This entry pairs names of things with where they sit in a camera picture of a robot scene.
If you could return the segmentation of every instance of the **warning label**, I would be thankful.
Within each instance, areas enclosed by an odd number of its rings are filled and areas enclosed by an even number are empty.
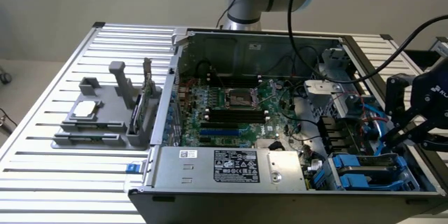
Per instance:
[[[256,151],[214,151],[213,179],[224,183],[260,183]]]

